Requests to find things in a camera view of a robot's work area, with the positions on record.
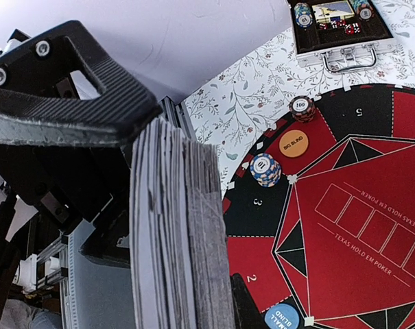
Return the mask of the dark red chip stack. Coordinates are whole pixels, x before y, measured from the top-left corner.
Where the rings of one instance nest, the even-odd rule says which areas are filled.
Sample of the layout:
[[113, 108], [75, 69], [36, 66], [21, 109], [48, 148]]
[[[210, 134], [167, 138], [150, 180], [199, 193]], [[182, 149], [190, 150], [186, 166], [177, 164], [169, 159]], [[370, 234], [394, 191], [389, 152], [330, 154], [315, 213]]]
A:
[[289, 103], [289, 111], [295, 120], [301, 123], [307, 123], [313, 120], [316, 107], [313, 99], [308, 96], [297, 96]]

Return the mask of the blue small blind button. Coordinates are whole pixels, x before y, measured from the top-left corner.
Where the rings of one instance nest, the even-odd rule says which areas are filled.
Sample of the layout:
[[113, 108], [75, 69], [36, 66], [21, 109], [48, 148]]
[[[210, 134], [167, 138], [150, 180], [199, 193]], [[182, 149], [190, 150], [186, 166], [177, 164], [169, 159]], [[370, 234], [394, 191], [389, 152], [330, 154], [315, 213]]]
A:
[[265, 323], [271, 329], [297, 329], [300, 317], [297, 310], [289, 304], [277, 304], [270, 308], [264, 317]]

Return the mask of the blue card deck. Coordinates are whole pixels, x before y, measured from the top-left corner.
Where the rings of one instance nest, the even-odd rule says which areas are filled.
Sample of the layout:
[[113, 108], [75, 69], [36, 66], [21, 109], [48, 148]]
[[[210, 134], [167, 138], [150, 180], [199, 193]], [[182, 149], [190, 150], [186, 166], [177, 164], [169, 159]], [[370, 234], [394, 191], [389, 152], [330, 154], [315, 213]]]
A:
[[233, 328], [213, 145], [154, 119], [132, 147], [129, 245], [137, 328]]

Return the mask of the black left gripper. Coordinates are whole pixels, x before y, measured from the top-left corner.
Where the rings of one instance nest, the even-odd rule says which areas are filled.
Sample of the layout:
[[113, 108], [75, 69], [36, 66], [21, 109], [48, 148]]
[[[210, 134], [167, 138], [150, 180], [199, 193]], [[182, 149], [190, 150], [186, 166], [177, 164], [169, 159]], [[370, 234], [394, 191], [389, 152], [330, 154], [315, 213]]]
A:
[[[43, 95], [73, 71], [90, 80], [96, 98]], [[18, 198], [64, 234], [91, 222], [81, 254], [99, 265], [130, 266], [129, 250], [116, 246], [128, 234], [130, 168], [120, 149], [99, 147], [131, 143], [160, 113], [153, 93], [79, 21], [0, 55], [0, 176], [10, 188], [0, 203], [0, 318], [21, 259], [5, 239]]]

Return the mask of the orange big blind button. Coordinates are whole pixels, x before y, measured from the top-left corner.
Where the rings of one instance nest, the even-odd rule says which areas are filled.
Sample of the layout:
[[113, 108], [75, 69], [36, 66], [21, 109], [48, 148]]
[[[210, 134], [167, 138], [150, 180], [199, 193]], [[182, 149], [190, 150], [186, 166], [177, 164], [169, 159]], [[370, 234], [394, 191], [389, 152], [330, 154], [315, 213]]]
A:
[[303, 155], [309, 147], [309, 138], [302, 130], [290, 130], [280, 138], [280, 152], [288, 158]]

